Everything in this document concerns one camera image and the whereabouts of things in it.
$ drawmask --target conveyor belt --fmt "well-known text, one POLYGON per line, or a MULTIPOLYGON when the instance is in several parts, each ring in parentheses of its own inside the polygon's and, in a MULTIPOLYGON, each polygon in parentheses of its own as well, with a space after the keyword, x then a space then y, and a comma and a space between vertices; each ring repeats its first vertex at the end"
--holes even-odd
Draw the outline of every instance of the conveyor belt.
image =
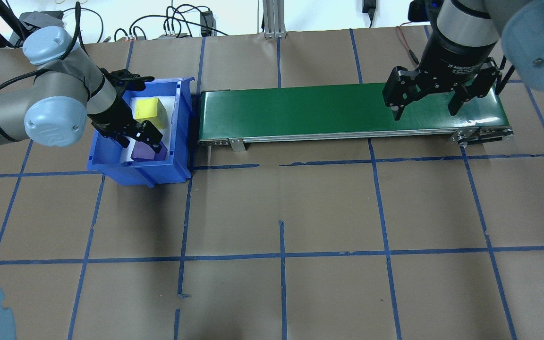
POLYGON ((384 105, 384 83, 203 93, 199 144, 232 145, 358 137, 455 134, 469 144, 511 135, 494 92, 466 103, 456 116, 451 94, 428 95, 408 106, 398 122, 384 105))

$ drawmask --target electrical cable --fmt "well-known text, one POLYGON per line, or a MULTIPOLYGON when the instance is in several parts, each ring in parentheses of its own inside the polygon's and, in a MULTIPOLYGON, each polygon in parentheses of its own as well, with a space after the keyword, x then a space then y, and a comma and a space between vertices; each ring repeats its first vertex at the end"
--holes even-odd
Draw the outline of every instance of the electrical cable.
POLYGON ((148 40, 146 38, 146 32, 144 32, 144 30, 140 27, 140 26, 134 26, 134 36, 136 36, 136 39, 138 39, 138 34, 136 33, 136 28, 139 28, 140 31, 142 31, 142 35, 144 36, 144 40, 148 40))
MULTIPOLYGON (((173 15, 170 17, 171 18, 171 30, 169 30, 169 19, 165 19, 165 24, 167 24, 167 29, 169 30, 169 32, 171 32, 172 30, 175 31, 175 26, 173 25, 173 20, 176 19, 175 18, 175 13, 179 13, 179 15, 182 16, 182 19, 186 20, 186 17, 184 17, 184 13, 186 13, 186 11, 181 13, 181 12, 179 12, 179 10, 176 7, 168 6, 165 9, 165 15, 167 17, 169 17, 169 9, 173 9, 173 15)), ((178 24, 179 24, 179 33, 177 34, 176 37, 179 37, 180 33, 182 32, 182 22, 179 21, 178 24)), ((190 30, 190 26, 186 25, 186 27, 188 28, 188 35, 192 36, 192 30, 190 30)))
POLYGON ((500 95, 501 92, 503 92, 503 89, 507 85, 507 82, 509 82, 509 78, 511 78, 511 75, 513 75, 514 71, 516 71, 516 67, 511 65, 511 67, 509 67, 509 69, 507 71, 507 74, 505 75, 505 79, 503 79, 503 81, 501 81, 501 83, 498 84, 497 87, 494 89, 494 94, 495 95, 500 95))
MULTIPOLYGON (((164 17, 164 18, 167 18, 167 16, 165 16, 165 15, 158 15, 158 14, 145 15, 144 17, 139 17, 138 19, 134 20, 134 22, 132 22, 132 24, 129 26, 130 30, 131 30, 131 28, 134 27, 134 25, 136 25, 136 23, 138 23, 138 21, 140 21, 140 20, 142 20, 142 19, 145 19, 145 18, 147 18, 147 17, 164 17)), ((195 26, 200 26, 200 27, 203 27, 203 28, 208 28, 209 30, 212 30, 212 31, 214 31, 214 32, 218 32, 218 33, 223 34, 223 35, 225 35, 225 36, 228 35, 228 34, 226 34, 226 33, 224 33, 224 32, 221 32, 220 30, 217 30, 216 28, 209 27, 209 26, 205 26, 205 25, 201 25, 201 24, 197 24, 196 22, 178 19, 177 17, 175 18, 175 20, 178 20, 178 21, 181 21, 181 22, 185 22, 186 24, 193 24, 193 25, 195 25, 195 26)))
POLYGON ((417 56, 415 55, 413 50, 408 45, 408 41, 406 41, 406 37, 404 36, 404 32, 402 32, 402 26, 404 26, 406 24, 412 24, 412 22, 410 22, 410 21, 402 22, 402 24, 400 24, 400 26, 396 26, 396 32, 400 33, 400 35, 402 36, 402 40, 404 41, 404 47, 406 47, 408 55, 410 55, 410 58, 413 60, 415 65, 418 66, 419 65, 419 59, 417 58, 417 56))
POLYGON ((114 34, 115 41, 117 41, 117 33, 119 33, 119 31, 123 32, 123 34, 125 34, 126 37, 129 37, 129 34, 127 34, 126 30, 123 30, 123 28, 117 28, 114 34))
MULTIPOLYGON (((73 9, 75 9, 75 8, 67 8, 64 11, 62 11, 62 13, 65 13, 65 12, 73 10, 73 9)), ((102 27, 100 28, 100 36, 98 37, 98 41, 97 41, 97 43, 99 43, 100 40, 102 40, 102 36, 104 36, 104 20, 102 20, 102 16, 97 11, 94 11, 94 10, 89 9, 89 8, 86 9, 84 7, 81 7, 81 10, 90 11, 90 12, 94 13, 95 15, 97 15, 98 18, 100 18, 100 25, 102 27)))
MULTIPOLYGON (((75 32, 74 32, 74 35, 73 35, 73 40, 68 45, 66 51, 64 51, 62 56, 60 56, 60 60, 66 59, 66 57, 71 53, 71 51, 73 51, 73 47, 74 47, 75 43, 77 43, 77 38, 80 35, 80 28, 79 28, 80 20, 81 20, 81 5, 79 4, 79 2, 76 2, 75 3, 75 24, 76 25, 75 25, 75 32)), ((2 84, 0 84, 0 90, 2 88, 5 88, 5 87, 15 83, 15 82, 19 82, 22 79, 26 79, 26 78, 33 77, 33 76, 40 76, 40 75, 43 75, 43 73, 47 73, 48 71, 49 71, 49 69, 40 68, 40 69, 36 69, 35 71, 31 71, 29 73, 24 73, 24 75, 14 77, 14 78, 12 78, 10 80, 7 80, 6 82, 3 82, 2 84)))

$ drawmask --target light blue joint cap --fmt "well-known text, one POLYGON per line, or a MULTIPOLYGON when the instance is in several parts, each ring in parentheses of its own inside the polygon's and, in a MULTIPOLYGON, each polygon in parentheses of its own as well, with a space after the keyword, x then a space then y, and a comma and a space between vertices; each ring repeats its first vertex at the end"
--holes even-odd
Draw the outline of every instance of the light blue joint cap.
POLYGON ((72 41, 73 37, 64 28, 48 26, 31 34, 22 45, 22 52, 31 64, 43 65, 60 58, 72 41))
POLYGON ((49 97, 33 104, 24 116, 29 138, 45 146, 69 146, 83 135, 87 110, 71 97, 49 97))
POLYGON ((523 82, 544 92, 544 0, 530 2, 511 18, 501 43, 523 82))

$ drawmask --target black cable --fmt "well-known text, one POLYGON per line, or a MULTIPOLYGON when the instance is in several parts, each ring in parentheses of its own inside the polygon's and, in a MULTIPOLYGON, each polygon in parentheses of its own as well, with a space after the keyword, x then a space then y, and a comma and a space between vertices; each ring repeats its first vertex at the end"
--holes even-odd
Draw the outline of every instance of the black cable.
MULTIPOLYGON (((73 9, 75 9, 75 8, 70 8, 70 9, 67 8, 64 11, 62 11, 62 13, 73 10, 73 9)), ((89 9, 89 8, 86 9, 84 7, 81 7, 81 10, 90 11, 90 12, 94 13, 95 15, 97 15, 100 18, 100 25, 102 27, 100 28, 100 37, 98 37, 98 41, 97 41, 97 43, 99 43, 100 40, 102 40, 102 36, 104 36, 104 20, 102 20, 102 16, 97 11, 94 11, 94 10, 89 9)))
POLYGON ((197 7, 197 6, 192 6, 192 5, 190 5, 190 4, 182 4, 182 5, 180 5, 180 6, 177 7, 177 10, 179 11, 178 13, 180 13, 180 15, 182 15, 182 13, 187 13, 187 12, 193 10, 193 9, 196 9, 196 11, 198 11, 198 13, 201 15, 201 17, 202 17, 203 20, 205 21, 205 26, 209 26, 209 22, 207 22, 207 18, 205 17, 205 14, 203 14, 203 11, 201 11, 201 10, 199 9, 199 6, 197 7), (181 7, 184 7, 184 6, 190 7, 190 9, 188 9, 188 11, 180 12, 179 9, 180 9, 181 7))
POLYGON ((129 34, 127 34, 126 30, 123 30, 123 28, 117 28, 114 34, 115 41, 117 41, 117 33, 119 33, 119 31, 123 32, 123 34, 125 34, 126 37, 129 37, 129 34))
MULTIPOLYGON (((80 20, 81 20, 81 5, 79 4, 79 2, 76 2, 75 3, 75 24, 76 24, 75 33, 73 35, 73 40, 71 41, 71 43, 67 47, 67 50, 64 51, 62 56, 60 56, 60 60, 66 59, 66 57, 70 54, 70 52, 73 51, 73 47, 74 47, 75 43, 77 43, 77 38, 78 38, 78 36, 80 34, 80 31, 79 31, 79 22, 80 22, 80 20)), ((40 68, 40 69, 36 69, 35 71, 29 72, 29 73, 24 73, 24 75, 14 77, 14 78, 12 78, 10 80, 7 80, 6 82, 0 84, 0 90, 2 88, 5 88, 5 87, 15 83, 15 82, 19 82, 22 79, 26 79, 26 78, 33 77, 33 76, 40 76, 40 75, 43 75, 43 73, 47 73, 48 71, 49 71, 49 69, 40 68)))
POLYGON ((513 72, 515 70, 516 68, 513 65, 509 67, 509 70, 507 71, 507 74, 505 75, 505 79, 503 79, 503 81, 501 81, 501 83, 498 84, 497 87, 494 89, 494 94, 500 95, 501 92, 503 92, 503 89, 507 85, 507 82, 509 82, 509 78, 511 78, 511 75, 513 75, 513 72))
POLYGON ((136 36, 136 39, 138 39, 138 34, 136 33, 136 28, 140 28, 140 31, 142 31, 142 35, 144 35, 144 40, 148 40, 146 38, 146 32, 144 32, 144 30, 140 27, 140 26, 134 26, 134 36, 136 36))
MULTIPOLYGON (((136 23, 138 23, 138 21, 140 21, 140 20, 142 20, 142 19, 145 19, 145 18, 147 18, 147 17, 165 17, 165 18, 167 18, 167 16, 165 16, 165 15, 158 15, 158 14, 145 15, 144 17, 139 17, 138 19, 134 20, 134 22, 132 22, 132 24, 129 26, 129 28, 130 28, 130 29, 133 28, 134 25, 136 25, 136 23)), ((196 25, 196 26, 208 28, 209 30, 218 32, 218 33, 223 34, 223 35, 225 35, 225 36, 228 35, 228 34, 226 34, 226 33, 224 33, 224 32, 221 32, 220 30, 217 30, 216 28, 213 28, 213 27, 209 27, 209 26, 197 24, 196 22, 192 22, 192 21, 186 21, 186 20, 178 19, 177 17, 176 17, 175 19, 176 19, 176 20, 179 20, 179 21, 181 21, 181 22, 185 22, 186 24, 193 24, 193 25, 196 25)))
MULTIPOLYGON (((182 16, 182 19, 186 20, 186 17, 184 17, 184 14, 179 12, 178 8, 175 8, 173 6, 168 6, 166 9, 165 9, 165 15, 167 17, 169 17, 169 9, 173 9, 173 15, 171 16, 171 29, 173 31, 175 31, 175 26, 173 25, 173 20, 175 20, 175 13, 179 13, 179 15, 182 16)), ((165 19, 165 22, 167 23, 167 28, 169 30, 169 19, 165 19)), ((179 37, 179 34, 182 32, 182 23, 181 22, 178 22, 179 24, 179 33, 177 34, 176 37, 179 37)), ((186 27, 188 28, 188 35, 189 36, 192 36, 192 30, 190 30, 190 26, 186 25, 186 27)))
POLYGON ((169 19, 172 19, 171 21, 171 26, 173 27, 173 20, 177 21, 178 24, 179 24, 179 30, 178 30, 178 34, 176 34, 175 37, 179 37, 180 34, 182 34, 182 22, 179 21, 177 18, 175 17, 168 17, 162 24, 162 28, 163 30, 165 30, 165 34, 167 34, 167 32, 169 32, 169 34, 171 35, 171 32, 172 30, 175 31, 175 28, 169 28, 169 19))

